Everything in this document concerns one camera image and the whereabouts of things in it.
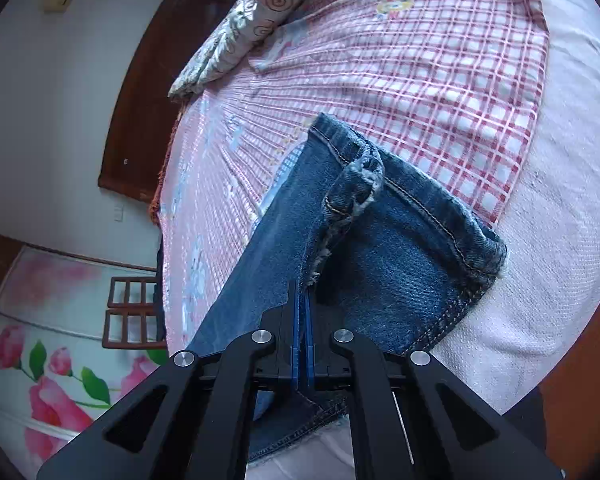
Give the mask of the orange fringed blanket edge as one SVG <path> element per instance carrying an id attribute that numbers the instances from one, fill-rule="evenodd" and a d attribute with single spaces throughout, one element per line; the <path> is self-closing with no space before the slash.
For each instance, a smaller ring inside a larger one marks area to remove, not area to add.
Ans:
<path id="1" fill-rule="evenodd" d="M 163 188 L 164 176 L 166 175 L 166 168 L 168 168 L 169 160 L 171 157 L 172 145 L 176 136 L 176 132 L 178 131 L 178 126 L 182 120 L 182 116 L 184 114 L 185 105 L 182 105 L 178 110 L 178 114 L 176 115 L 175 122 L 170 132 L 168 144 L 166 144 L 166 154 L 163 157 L 162 165 L 160 171 L 158 172 L 158 182 L 156 186 L 156 190 L 154 196 L 152 196 L 151 202 L 148 207 L 148 214 L 151 223 L 154 226 L 160 226 L 159 220 L 159 212 L 160 212 L 160 196 Z"/>

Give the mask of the dark wooden headboard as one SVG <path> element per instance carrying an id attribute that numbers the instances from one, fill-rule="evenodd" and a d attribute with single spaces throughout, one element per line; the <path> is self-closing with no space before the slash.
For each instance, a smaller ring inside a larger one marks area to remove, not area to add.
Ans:
<path id="1" fill-rule="evenodd" d="M 174 79 L 236 0 L 162 0 L 129 65 L 110 120 L 97 184 L 150 203 L 180 106 Z"/>

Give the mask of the floral sliding wardrobe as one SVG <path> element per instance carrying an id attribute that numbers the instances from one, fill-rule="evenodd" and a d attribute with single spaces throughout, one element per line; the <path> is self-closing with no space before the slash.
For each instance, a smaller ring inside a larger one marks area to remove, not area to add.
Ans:
<path id="1" fill-rule="evenodd" d="M 156 320 L 106 315 L 154 298 L 155 272 L 0 235 L 0 478 L 33 479 L 168 355 L 105 348 L 154 340 Z"/>

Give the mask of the pink checked bed sheet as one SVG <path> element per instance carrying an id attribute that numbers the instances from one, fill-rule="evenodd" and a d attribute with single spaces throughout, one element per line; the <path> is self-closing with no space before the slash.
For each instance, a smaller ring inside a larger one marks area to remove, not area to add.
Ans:
<path id="1" fill-rule="evenodd" d="M 497 224 L 533 138 L 548 40 L 541 0 L 304 0 L 181 98 L 159 212 L 169 349 L 193 339 L 318 114 Z"/>

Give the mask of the white wall socket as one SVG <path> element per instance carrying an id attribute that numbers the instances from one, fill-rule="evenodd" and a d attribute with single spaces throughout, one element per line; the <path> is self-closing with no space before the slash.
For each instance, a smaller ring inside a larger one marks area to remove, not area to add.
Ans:
<path id="1" fill-rule="evenodd" d="M 124 208 L 121 205 L 115 206 L 114 207 L 114 221 L 122 222 L 123 215 L 124 215 Z"/>

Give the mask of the floral patterned quilt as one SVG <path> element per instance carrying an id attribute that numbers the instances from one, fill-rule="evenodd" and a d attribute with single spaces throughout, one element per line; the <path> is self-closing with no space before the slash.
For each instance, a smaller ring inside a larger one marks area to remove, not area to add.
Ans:
<path id="1" fill-rule="evenodd" d="M 173 81 L 168 97 L 199 93 L 232 70 L 304 0 L 236 0 Z"/>

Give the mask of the wooden chair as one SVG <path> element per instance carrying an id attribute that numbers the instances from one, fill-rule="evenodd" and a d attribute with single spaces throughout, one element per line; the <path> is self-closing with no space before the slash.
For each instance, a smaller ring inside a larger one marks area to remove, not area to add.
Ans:
<path id="1" fill-rule="evenodd" d="M 166 336 L 159 334 L 156 285 L 155 276 L 114 276 L 110 280 L 102 348 L 166 350 Z"/>

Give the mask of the blue denim jeans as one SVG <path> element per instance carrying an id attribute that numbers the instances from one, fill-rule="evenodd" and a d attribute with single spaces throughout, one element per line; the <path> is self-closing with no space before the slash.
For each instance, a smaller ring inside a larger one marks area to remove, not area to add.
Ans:
<path id="1" fill-rule="evenodd" d="M 225 349 L 296 283 L 381 350 L 427 350 L 506 257 L 505 243 L 437 181 L 321 114 L 190 348 Z"/>

